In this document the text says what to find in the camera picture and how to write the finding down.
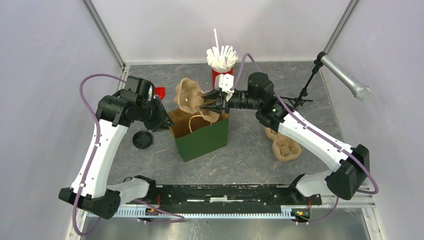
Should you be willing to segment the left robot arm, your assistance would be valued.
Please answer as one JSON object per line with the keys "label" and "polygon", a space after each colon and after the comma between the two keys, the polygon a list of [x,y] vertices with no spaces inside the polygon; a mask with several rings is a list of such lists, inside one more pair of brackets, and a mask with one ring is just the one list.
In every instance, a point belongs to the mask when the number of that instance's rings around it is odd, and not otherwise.
{"label": "left robot arm", "polygon": [[104,96],[97,110],[89,110],[94,119],[94,131],[82,167],[69,187],[62,188],[60,200],[75,205],[103,219],[110,219],[119,206],[135,199],[153,203],[157,190],[155,181],[140,175],[108,185],[107,179],[118,146],[130,125],[142,122],[152,132],[166,130],[174,123],[161,99],[155,96],[155,86],[146,79],[128,76],[123,89]]}

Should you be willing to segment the single brown pulp cup carrier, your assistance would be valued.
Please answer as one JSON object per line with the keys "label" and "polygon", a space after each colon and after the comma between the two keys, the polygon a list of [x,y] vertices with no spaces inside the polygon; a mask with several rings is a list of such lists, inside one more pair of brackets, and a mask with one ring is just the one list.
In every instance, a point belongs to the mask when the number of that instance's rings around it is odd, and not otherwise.
{"label": "single brown pulp cup carrier", "polygon": [[205,103],[203,96],[206,92],[202,91],[200,85],[187,77],[180,80],[175,87],[176,96],[173,102],[178,105],[178,108],[188,114],[201,115],[201,117],[210,123],[215,123],[219,120],[220,114],[211,110],[201,109]]}

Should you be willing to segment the green and brown paper bag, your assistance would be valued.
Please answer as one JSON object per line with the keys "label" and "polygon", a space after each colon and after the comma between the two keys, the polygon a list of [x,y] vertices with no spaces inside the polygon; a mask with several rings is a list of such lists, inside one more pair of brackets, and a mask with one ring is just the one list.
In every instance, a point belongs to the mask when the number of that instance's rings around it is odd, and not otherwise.
{"label": "green and brown paper bag", "polygon": [[190,114],[180,109],[168,113],[174,122],[169,128],[184,162],[221,149],[228,144],[229,116],[225,113],[214,123],[199,114]]}

